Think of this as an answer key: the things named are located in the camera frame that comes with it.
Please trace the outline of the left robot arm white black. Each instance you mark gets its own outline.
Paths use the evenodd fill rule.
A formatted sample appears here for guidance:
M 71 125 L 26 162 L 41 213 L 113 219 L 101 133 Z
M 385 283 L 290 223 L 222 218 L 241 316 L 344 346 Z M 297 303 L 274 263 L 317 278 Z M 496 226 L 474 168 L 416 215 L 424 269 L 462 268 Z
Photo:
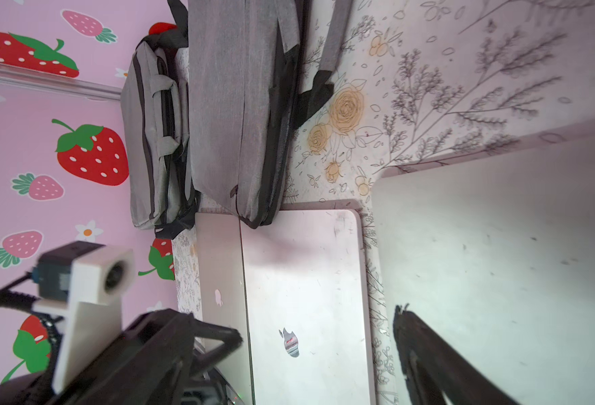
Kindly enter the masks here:
M 177 283 L 176 303 L 171 299 L 171 289 L 163 284 L 145 278 L 132 285 L 132 289 L 123 296 L 122 327 L 128 327 L 142 313 L 168 307 L 202 317 L 201 287 L 197 280 Z M 24 360 L 13 351 L 19 330 L 29 333 L 36 344 L 46 339 L 44 327 L 29 313 L 0 308 L 0 382 L 4 377 L 13 378 L 29 373 Z

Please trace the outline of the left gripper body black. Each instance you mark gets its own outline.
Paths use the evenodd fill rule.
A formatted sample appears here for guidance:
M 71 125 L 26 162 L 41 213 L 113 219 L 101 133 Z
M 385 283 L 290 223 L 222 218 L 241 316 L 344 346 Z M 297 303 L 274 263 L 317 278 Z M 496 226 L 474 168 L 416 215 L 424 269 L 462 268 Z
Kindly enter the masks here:
M 225 404 L 225 388 L 209 371 L 189 377 L 193 359 L 219 344 L 193 339 L 190 316 L 141 315 L 48 403 Z

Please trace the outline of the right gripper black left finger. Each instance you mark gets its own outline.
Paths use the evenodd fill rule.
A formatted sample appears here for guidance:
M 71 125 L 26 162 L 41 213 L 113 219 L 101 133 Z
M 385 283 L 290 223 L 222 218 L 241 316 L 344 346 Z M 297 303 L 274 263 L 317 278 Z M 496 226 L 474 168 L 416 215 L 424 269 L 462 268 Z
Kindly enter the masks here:
M 219 342 L 215 348 L 209 349 L 193 359 L 189 377 L 197 377 L 213 369 L 230 354 L 233 354 L 243 343 L 243 338 L 236 329 L 198 321 L 193 316 L 190 316 L 189 325 L 193 339 Z

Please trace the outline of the silver laptop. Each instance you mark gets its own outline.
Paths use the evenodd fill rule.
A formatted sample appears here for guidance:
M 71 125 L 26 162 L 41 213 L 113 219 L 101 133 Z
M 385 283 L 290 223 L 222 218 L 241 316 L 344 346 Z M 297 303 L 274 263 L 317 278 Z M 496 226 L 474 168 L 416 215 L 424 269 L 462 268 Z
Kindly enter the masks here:
M 358 214 L 282 211 L 242 244 L 255 402 L 375 403 Z
M 385 305 L 523 404 L 595 404 L 595 137 L 379 180 Z
M 230 384 L 236 404 L 253 404 L 245 271 L 237 217 L 226 214 L 196 216 L 196 251 L 203 322 L 237 330 L 243 342 L 217 365 Z

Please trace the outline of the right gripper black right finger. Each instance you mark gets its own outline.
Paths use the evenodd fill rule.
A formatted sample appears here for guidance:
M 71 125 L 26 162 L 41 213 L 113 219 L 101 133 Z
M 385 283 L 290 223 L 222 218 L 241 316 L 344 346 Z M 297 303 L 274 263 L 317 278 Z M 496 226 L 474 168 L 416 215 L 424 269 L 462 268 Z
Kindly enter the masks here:
M 515 404 L 406 306 L 395 307 L 393 335 L 412 404 Z

